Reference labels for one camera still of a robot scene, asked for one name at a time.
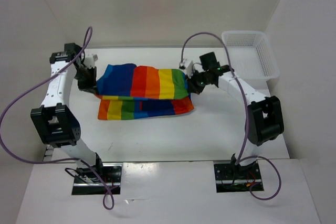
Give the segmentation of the rainbow striped shorts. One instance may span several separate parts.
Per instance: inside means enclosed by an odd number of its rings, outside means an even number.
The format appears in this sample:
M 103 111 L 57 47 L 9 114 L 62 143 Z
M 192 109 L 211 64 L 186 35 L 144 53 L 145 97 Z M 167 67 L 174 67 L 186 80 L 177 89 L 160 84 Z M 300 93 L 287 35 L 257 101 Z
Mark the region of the rainbow striped shorts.
M 186 76 L 178 69 L 108 65 L 97 88 L 99 120 L 135 120 L 194 110 Z

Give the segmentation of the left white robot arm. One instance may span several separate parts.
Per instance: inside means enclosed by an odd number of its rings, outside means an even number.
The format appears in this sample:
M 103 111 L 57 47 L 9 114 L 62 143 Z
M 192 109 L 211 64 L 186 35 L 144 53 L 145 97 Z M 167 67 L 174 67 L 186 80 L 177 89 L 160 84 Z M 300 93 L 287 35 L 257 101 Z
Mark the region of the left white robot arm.
M 104 178 L 105 169 L 99 155 L 81 139 L 80 123 L 69 108 L 72 83 L 78 89 L 97 94 L 97 55 L 75 56 L 81 52 L 75 43 L 64 45 L 64 50 L 49 58 L 51 74 L 47 94 L 40 107 L 32 109 L 30 117 L 44 144 L 59 148 L 70 158 L 75 158 L 78 178 L 85 183 L 97 183 Z

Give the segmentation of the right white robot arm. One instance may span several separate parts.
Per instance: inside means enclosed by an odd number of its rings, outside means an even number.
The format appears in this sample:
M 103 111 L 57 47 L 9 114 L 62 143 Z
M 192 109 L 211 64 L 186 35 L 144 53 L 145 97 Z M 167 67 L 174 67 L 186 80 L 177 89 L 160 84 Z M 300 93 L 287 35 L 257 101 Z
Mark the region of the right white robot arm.
M 201 72 L 195 69 L 192 61 L 180 63 L 186 73 L 188 91 L 200 94 L 207 85 L 215 85 L 244 106 L 246 122 L 242 148 L 230 160 L 231 174 L 243 178 L 260 155 L 262 145 L 284 132 L 280 100 L 255 90 L 230 65 L 221 65 L 213 52 L 199 58 Z

